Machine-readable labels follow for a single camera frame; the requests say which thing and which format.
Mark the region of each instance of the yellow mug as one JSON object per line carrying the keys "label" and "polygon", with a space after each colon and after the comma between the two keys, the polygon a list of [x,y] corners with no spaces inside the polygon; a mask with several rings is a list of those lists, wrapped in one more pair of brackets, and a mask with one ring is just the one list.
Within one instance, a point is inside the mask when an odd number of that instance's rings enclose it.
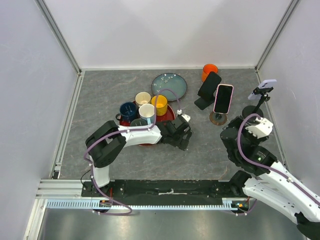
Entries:
{"label": "yellow mug", "polygon": [[168,109],[168,100],[165,96],[159,95],[157,100],[157,96],[154,96],[151,99],[151,104],[155,106],[155,101],[156,101],[156,115],[157,116],[163,116],[166,114],[167,109]]}

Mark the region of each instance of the round black base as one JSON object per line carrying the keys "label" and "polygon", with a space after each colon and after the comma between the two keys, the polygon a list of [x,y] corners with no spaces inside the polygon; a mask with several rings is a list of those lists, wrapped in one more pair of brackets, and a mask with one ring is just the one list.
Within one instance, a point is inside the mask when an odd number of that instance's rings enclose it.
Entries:
{"label": "round black base", "polygon": [[210,121],[218,126],[221,126],[227,122],[227,115],[226,114],[217,114],[215,112],[210,113]]}
{"label": "round black base", "polygon": [[[256,108],[256,106],[246,106],[243,110],[242,110],[242,117],[245,119],[246,117],[248,117],[250,114],[252,114],[252,112],[254,111],[254,109]],[[260,117],[264,117],[264,113],[262,112],[262,110],[259,108],[258,111],[256,111],[256,114],[258,114]],[[256,120],[256,117],[251,117],[248,122],[251,124],[254,124]]]}

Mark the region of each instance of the cup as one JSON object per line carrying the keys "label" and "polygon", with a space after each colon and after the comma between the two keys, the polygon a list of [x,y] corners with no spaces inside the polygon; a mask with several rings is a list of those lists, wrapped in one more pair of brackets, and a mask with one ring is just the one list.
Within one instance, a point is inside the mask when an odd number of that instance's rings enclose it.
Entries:
{"label": "cup", "polygon": [[115,118],[120,121],[131,123],[133,120],[137,118],[137,106],[131,102],[125,102],[120,106],[119,112],[115,115]]}
{"label": "cup", "polygon": [[130,123],[130,127],[139,127],[148,125],[147,121],[142,118],[137,118]]}
{"label": "cup", "polygon": [[135,104],[140,108],[143,104],[149,104],[151,101],[151,95],[145,91],[139,92],[135,95]]}
{"label": "cup", "polygon": [[155,102],[156,102],[156,115],[157,116],[163,116],[167,113],[167,109],[168,109],[168,100],[165,96],[163,95],[159,95],[157,100],[156,100],[157,96],[154,96],[151,99],[151,104],[153,106],[155,106]]}
{"label": "cup", "polygon": [[149,124],[152,124],[155,121],[155,106],[153,106],[150,103],[143,104],[139,108],[139,114],[140,118],[146,120],[146,122]]}
{"label": "cup", "polygon": [[201,79],[202,79],[202,82],[204,82],[209,73],[211,72],[215,72],[216,74],[218,73],[218,67],[214,64],[206,64],[204,65],[203,69],[202,69],[202,76],[201,76]]}

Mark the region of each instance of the mug handle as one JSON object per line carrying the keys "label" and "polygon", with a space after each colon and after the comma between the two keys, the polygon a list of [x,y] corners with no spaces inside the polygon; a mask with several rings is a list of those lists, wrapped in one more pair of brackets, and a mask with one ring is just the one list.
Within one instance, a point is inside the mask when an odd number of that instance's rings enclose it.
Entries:
{"label": "mug handle", "polygon": [[118,113],[117,115],[115,115],[115,119],[117,119],[118,121],[121,120],[121,113]]}

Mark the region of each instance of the white phone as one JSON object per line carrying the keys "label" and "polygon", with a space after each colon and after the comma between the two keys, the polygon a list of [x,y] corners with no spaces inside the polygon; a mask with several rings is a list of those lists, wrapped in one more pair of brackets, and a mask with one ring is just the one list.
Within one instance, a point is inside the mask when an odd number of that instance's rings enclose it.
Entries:
{"label": "white phone", "polygon": [[[269,89],[272,88],[274,85],[276,85],[277,80],[270,79],[270,80],[264,80],[262,83],[259,84],[258,88],[260,89]],[[249,100],[259,100],[261,98],[261,95],[255,95],[254,92],[252,92],[249,96]]]}
{"label": "white phone", "polygon": [[234,86],[219,84],[216,90],[213,111],[217,114],[229,113]]}

